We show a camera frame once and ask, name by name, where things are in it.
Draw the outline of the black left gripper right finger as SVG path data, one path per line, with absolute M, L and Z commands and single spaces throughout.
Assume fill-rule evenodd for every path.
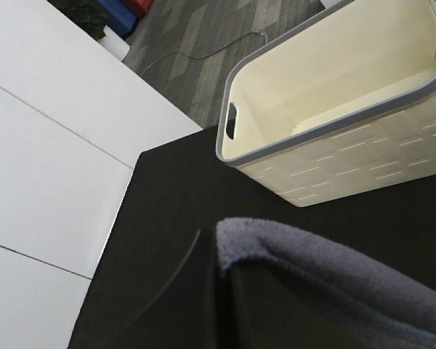
M 309 348 L 310 311 L 277 272 L 244 262 L 231 267 L 230 278 L 245 348 Z

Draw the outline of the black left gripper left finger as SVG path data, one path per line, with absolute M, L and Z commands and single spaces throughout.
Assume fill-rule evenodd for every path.
M 106 348 L 221 348 L 221 293 L 216 233 L 197 232 L 193 245 L 163 290 L 116 332 Z

